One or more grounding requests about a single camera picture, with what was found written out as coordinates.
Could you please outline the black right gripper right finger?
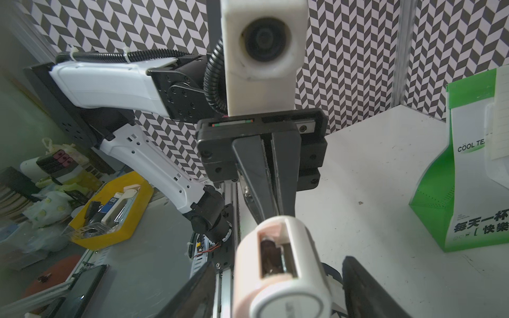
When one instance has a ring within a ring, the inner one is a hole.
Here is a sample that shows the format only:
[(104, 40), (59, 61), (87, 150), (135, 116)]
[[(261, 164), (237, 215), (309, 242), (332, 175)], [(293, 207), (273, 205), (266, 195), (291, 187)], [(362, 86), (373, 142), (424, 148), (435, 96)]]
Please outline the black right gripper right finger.
[(410, 315), (354, 257), (342, 265), (343, 290), (349, 317), (406, 317)]

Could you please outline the cream receipt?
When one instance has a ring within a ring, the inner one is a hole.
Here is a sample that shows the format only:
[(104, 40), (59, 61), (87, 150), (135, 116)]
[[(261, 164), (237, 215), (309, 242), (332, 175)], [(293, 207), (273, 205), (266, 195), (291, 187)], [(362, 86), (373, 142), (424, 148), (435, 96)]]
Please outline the cream receipt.
[(491, 159), (508, 156), (508, 65), (497, 70), (493, 107), (493, 133), (491, 137)]

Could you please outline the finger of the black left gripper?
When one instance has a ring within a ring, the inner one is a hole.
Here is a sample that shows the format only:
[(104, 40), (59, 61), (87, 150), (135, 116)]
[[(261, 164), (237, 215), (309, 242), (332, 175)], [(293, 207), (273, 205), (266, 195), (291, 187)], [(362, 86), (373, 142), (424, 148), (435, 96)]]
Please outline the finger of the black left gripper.
[(277, 215), (272, 180), (260, 136), (235, 139), (232, 143), (237, 170), (245, 181), (245, 201), (257, 224)]
[(300, 169), (301, 137), (297, 130), (276, 132), (271, 140), (275, 198), (279, 215), (294, 217)]

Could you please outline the green white bag front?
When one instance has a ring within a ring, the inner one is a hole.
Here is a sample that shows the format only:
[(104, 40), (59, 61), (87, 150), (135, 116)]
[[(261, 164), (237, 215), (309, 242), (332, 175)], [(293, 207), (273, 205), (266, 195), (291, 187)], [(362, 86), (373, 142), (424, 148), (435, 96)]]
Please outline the green white bag front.
[(497, 70), (448, 85), (446, 145), (410, 200), (446, 253), (508, 242), (508, 156), (490, 154)]

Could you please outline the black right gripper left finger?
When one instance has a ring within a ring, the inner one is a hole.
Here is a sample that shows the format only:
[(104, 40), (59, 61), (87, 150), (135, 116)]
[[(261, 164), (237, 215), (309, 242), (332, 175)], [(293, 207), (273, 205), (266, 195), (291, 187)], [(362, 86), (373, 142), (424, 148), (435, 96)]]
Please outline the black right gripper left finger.
[(156, 314), (156, 318), (213, 317), (216, 268), (205, 263), (180, 291)]

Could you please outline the small pink stapler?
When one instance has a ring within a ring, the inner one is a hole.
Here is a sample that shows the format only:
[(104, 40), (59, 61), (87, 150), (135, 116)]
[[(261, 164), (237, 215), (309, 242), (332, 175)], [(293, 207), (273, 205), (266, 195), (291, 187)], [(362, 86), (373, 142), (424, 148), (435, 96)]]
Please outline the small pink stapler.
[(239, 244), (232, 317), (330, 317), (332, 296), (306, 226), (272, 217)]

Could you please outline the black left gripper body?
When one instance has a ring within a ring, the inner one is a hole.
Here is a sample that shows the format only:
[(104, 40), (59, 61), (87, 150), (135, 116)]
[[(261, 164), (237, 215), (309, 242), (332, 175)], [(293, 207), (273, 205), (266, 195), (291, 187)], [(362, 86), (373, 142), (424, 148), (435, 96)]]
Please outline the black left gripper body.
[(259, 135), (264, 142), (269, 170), (274, 172), (272, 134), (295, 128), (300, 136), (300, 150), (290, 161), (299, 162), (296, 190), (317, 188), (319, 168), (327, 150), (327, 119), (321, 109), (296, 109), (274, 113), (260, 113), (222, 119), (202, 119), (198, 123), (197, 148), (208, 178), (217, 183), (237, 176), (236, 155), (232, 143), (239, 138)]

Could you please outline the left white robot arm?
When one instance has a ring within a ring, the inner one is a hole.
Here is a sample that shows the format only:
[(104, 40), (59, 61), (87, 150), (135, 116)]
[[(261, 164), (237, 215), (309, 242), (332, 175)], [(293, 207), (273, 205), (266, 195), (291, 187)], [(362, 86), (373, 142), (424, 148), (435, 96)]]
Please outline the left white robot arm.
[[(268, 32), (211, 53), (154, 49), (63, 52), (25, 69), (52, 120), (84, 148), (122, 162), (161, 191), (213, 242), (232, 227), (217, 184), (242, 182), (257, 222), (294, 215), (296, 194), (320, 181), (327, 119), (296, 109), (300, 49)], [(150, 137), (141, 115), (196, 126), (196, 154), (209, 184), (180, 168)]]

